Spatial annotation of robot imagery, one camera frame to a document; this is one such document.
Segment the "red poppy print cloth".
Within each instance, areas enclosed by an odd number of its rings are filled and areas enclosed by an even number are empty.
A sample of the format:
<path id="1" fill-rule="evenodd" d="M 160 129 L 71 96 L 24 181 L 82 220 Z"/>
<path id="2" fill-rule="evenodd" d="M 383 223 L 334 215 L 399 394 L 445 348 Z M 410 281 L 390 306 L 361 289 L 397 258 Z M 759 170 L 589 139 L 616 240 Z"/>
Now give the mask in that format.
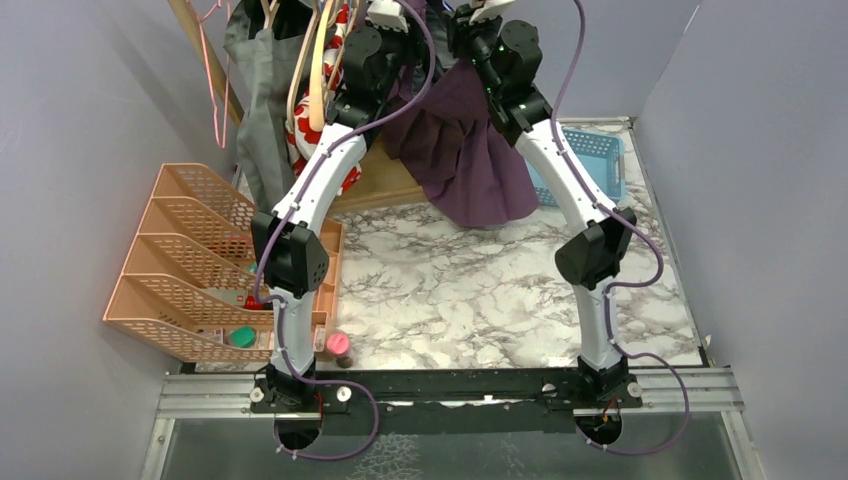
<path id="1" fill-rule="evenodd" d="M 286 101 L 285 137 L 292 170 L 299 176 L 317 150 L 328 107 L 342 81 L 344 40 L 354 29 L 359 1 L 309 1 L 311 17 Z"/>

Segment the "grey skirt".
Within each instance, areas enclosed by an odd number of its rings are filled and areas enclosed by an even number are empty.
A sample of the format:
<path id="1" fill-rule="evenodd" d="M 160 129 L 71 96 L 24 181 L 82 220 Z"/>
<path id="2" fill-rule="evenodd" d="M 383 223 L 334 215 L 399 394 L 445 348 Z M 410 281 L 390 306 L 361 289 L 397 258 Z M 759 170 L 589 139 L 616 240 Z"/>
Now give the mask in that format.
<path id="1" fill-rule="evenodd" d="M 230 16 L 224 48 L 248 89 L 236 150 L 258 209 L 269 213 L 295 183 L 285 138 L 289 89 L 313 15 L 309 1 L 279 1 L 265 26 L 259 1 L 241 1 Z"/>

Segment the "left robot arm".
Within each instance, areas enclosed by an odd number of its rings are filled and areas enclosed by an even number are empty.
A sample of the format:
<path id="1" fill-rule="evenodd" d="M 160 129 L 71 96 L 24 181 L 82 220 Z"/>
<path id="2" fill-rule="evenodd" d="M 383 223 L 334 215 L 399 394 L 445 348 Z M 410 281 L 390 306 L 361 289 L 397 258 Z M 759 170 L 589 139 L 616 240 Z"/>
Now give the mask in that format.
<path id="1" fill-rule="evenodd" d="M 313 307 L 330 267 L 320 232 L 349 171 L 389 121 L 390 94 L 405 67 L 432 72 L 436 49 L 426 27 L 404 34 L 362 27 L 345 40 L 343 79 L 329 103 L 314 155 L 270 214 L 253 220 L 259 272 L 274 305 L 275 346 L 250 393 L 254 413 L 315 411 Z"/>

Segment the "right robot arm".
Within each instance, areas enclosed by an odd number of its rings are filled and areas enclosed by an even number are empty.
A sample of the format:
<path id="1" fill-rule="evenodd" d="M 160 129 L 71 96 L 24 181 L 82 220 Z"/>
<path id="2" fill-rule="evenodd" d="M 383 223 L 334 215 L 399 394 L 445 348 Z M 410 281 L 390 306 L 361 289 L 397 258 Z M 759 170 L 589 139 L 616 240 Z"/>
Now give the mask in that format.
<path id="1" fill-rule="evenodd" d="M 542 61 L 538 30 L 503 21 L 483 8 L 458 7 L 446 17 L 451 53 L 471 63 L 495 129 L 541 176 L 569 229 L 554 254 L 577 301 L 581 333 L 577 393 L 600 407 L 631 382 L 618 350 L 611 285 L 632 238 L 632 209 L 620 210 L 576 159 L 552 108 L 534 84 Z"/>

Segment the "purple cloth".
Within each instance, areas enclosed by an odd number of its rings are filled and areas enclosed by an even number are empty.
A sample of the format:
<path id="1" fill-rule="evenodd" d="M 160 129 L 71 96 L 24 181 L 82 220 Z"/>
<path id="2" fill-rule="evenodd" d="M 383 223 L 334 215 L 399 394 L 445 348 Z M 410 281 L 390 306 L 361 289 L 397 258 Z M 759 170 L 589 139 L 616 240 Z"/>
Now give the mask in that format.
<path id="1" fill-rule="evenodd" d="M 414 1 L 436 50 L 427 95 L 381 129 L 387 154 L 400 160 L 427 200 L 462 227 L 506 224 L 539 206 L 524 158 L 492 125 L 471 63 L 455 59 L 439 1 Z"/>

